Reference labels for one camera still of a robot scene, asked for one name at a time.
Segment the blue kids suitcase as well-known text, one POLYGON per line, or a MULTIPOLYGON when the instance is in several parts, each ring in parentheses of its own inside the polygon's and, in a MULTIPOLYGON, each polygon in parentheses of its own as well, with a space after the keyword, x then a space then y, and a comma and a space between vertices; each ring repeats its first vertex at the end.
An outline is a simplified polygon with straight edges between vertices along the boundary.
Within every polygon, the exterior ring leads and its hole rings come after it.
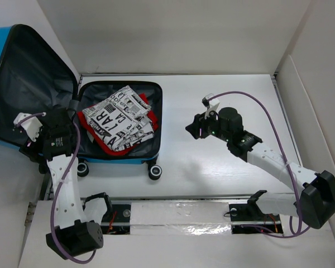
POLYGON ((46 171, 42 149, 24 148, 28 137, 15 129, 16 116, 21 112, 34 114, 61 107, 81 111, 125 86, 150 105, 154 137, 118 156, 104 152, 89 132, 81 128, 78 153, 81 176, 88 174, 89 162, 146 163, 149 178, 160 178, 162 169, 157 157, 161 144, 162 88, 146 81, 93 81, 80 87, 71 69, 32 27, 17 24, 0 28, 0 141, 20 149, 31 161, 39 163, 42 173, 46 171))

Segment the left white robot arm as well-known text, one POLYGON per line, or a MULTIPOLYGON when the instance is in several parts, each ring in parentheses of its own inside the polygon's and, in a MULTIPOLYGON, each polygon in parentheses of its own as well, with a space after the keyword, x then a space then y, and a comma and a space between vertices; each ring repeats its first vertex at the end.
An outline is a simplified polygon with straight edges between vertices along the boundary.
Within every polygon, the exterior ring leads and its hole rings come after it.
POLYGON ((105 193, 81 201, 78 187, 80 131, 65 108, 36 114, 19 113, 13 121, 23 129, 28 141, 24 146, 40 145, 41 156, 52 179, 53 201, 50 231, 46 244, 64 260, 85 265, 104 244, 102 221, 113 216, 105 193))

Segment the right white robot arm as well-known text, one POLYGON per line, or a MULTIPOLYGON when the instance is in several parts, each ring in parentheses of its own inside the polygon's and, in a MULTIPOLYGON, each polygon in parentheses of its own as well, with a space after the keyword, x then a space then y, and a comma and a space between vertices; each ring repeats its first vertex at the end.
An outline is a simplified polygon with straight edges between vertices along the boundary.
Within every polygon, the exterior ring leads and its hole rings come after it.
POLYGON ((246 163, 257 166, 291 189, 290 194, 259 190, 247 201, 252 219, 266 214, 298 217, 307 226, 320 229, 335 214, 335 177, 329 171, 317 173, 283 159, 262 139, 244 129, 242 116, 227 107, 219 112, 196 114, 185 128, 194 139, 216 137, 228 151, 246 163))

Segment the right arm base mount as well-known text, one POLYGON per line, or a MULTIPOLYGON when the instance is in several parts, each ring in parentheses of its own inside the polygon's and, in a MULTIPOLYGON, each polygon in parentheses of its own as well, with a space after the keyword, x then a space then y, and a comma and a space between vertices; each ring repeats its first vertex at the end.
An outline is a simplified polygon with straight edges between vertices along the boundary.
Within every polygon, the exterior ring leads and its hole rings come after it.
POLYGON ((279 215, 263 214, 247 203, 232 203, 224 217, 231 221, 233 235, 250 235, 257 233, 283 234, 279 215))

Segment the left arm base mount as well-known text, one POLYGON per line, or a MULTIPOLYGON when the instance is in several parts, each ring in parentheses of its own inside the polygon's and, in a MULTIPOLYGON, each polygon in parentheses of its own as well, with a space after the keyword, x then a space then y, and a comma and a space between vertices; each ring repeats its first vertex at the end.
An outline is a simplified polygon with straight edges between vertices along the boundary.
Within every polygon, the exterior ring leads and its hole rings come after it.
POLYGON ((113 204, 113 212, 104 216, 100 224, 104 235, 130 234, 130 204, 113 204))

